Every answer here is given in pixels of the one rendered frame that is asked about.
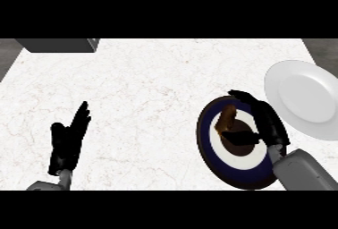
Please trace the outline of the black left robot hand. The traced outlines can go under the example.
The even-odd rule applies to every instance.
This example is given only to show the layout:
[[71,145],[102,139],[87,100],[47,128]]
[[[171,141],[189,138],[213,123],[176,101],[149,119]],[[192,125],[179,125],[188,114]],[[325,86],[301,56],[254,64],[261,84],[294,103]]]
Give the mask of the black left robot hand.
[[47,173],[53,176],[59,176],[64,170],[73,172],[77,167],[81,154],[81,141],[90,121],[89,103],[83,102],[71,125],[65,126],[62,123],[53,123],[50,126],[53,150]]

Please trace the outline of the brown sweet potato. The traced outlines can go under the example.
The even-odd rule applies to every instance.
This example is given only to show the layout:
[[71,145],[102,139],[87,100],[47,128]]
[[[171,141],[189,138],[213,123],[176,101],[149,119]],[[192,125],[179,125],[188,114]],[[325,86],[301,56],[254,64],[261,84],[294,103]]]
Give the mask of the brown sweet potato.
[[236,106],[233,104],[229,104],[222,109],[219,120],[214,126],[216,131],[219,133],[232,130],[235,117],[236,117]]

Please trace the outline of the navy rimmed plate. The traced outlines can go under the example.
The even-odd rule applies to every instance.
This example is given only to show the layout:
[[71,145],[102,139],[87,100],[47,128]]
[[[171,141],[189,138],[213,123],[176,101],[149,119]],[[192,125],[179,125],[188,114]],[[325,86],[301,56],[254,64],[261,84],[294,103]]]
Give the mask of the navy rimmed plate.
[[222,109],[235,105],[238,115],[232,132],[259,132],[251,106],[232,96],[216,98],[205,106],[197,123],[197,144],[201,156],[214,175],[235,188],[260,190],[278,180],[266,144],[233,146],[217,133],[214,125]]

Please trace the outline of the white plate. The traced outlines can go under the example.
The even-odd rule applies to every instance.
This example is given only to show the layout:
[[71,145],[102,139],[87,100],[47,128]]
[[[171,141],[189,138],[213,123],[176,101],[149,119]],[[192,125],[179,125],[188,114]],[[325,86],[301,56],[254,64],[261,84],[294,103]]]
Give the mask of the white plate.
[[264,91],[285,122],[319,140],[338,140],[338,78],[315,64],[287,60],[267,70]]

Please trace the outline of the dark grey box appliance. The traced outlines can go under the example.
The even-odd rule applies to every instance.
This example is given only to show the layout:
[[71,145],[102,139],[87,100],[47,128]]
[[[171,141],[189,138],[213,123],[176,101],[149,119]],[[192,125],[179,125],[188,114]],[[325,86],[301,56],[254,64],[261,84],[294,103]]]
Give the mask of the dark grey box appliance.
[[18,38],[31,53],[93,53],[99,38]]

